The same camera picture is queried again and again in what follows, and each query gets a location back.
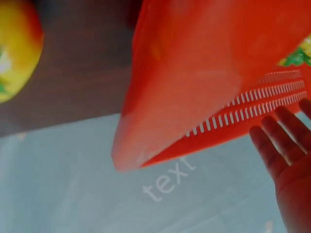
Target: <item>green leaf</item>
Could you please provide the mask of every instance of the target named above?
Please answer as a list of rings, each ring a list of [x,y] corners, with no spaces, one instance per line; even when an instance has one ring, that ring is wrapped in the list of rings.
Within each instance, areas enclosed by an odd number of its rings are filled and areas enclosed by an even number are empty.
[[[305,63],[307,63],[307,65],[311,66],[311,61],[310,60],[305,60]]]
[[[0,83],[0,93],[8,94],[8,91],[5,89],[5,87],[1,83]]]
[[[291,58],[288,58],[288,59],[286,60],[286,62],[284,63],[284,66],[285,66],[285,67],[289,67],[292,63],[293,63],[293,62],[292,62],[292,59],[291,59]]]
[[[296,55],[293,59],[293,63],[296,65],[296,66],[300,66],[302,65],[304,62],[303,60],[303,56],[302,55]]]

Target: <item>finger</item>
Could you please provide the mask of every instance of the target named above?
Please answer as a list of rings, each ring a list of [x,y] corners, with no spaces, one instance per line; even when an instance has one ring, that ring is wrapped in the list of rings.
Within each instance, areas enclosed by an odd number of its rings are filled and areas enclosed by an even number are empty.
[[[262,119],[262,125],[270,138],[278,145],[281,154],[292,164],[305,155],[304,151],[288,136],[271,116]]]
[[[293,135],[295,141],[305,150],[311,151],[311,131],[287,108],[278,107],[276,116]]]
[[[287,163],[260,127],[252,127],[249,134],[273,181],[276,182],[283,170],[288,167]]]
[[[299,107],[303,111],[303,113],[311,119],[311,101],[308,99],[302,99],[299,102]]]

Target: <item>palm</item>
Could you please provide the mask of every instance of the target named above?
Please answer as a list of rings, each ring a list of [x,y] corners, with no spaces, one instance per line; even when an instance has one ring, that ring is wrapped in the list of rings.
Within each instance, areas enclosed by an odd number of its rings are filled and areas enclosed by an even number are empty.
[[[311,118],[311,101],[300,102]],[[276,185],[276,199],[284,223],[291,233],[311,232],[311,131],[286,108],[276,115],[296,140],[270,116],[262,120],[267,134],[253,127],[250,135]],[[270,138],[276,142],[276,150]]]

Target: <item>orange plastic container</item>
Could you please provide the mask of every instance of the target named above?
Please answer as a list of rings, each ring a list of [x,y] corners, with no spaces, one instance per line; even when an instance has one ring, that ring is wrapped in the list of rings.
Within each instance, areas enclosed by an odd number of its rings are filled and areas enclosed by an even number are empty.
[[[222,130],[214,143],[176,146],[307,37],[309,9],[306,0],[145,0],[112,149],[116,169],[136,169],[243,135],[249,125],[233,124],[239,135]],[[187,141],[205,140],[193,138]]]

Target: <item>apple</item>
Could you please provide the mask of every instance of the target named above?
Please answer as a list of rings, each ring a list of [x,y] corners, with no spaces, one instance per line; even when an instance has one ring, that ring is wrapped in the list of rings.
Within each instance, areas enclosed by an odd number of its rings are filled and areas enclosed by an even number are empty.
[[[29,1],[0,1],[0,102],[15,96],[31,77],[42,53],[43,36]]]

